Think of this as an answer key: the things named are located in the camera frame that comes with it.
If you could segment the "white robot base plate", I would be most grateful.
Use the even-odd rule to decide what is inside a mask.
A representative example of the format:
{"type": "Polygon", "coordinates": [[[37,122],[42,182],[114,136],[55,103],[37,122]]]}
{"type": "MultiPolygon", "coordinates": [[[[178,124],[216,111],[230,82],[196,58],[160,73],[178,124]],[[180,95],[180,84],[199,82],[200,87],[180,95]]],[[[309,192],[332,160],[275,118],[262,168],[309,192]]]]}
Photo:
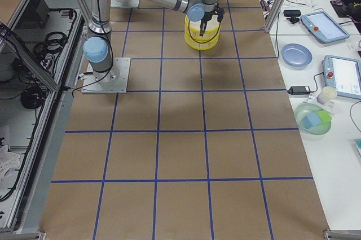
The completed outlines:
{"type": "Polygon", "coordinates": [[[85,94],[110,94],[126,93],[129,79],[131,58],[115,58],[113,67],[104,79],[99,81],[105,73],[93,73],[90,63],[87,65],[87,71],[90,75],[84,78],[84,87],[81,91],[85,94]]]}

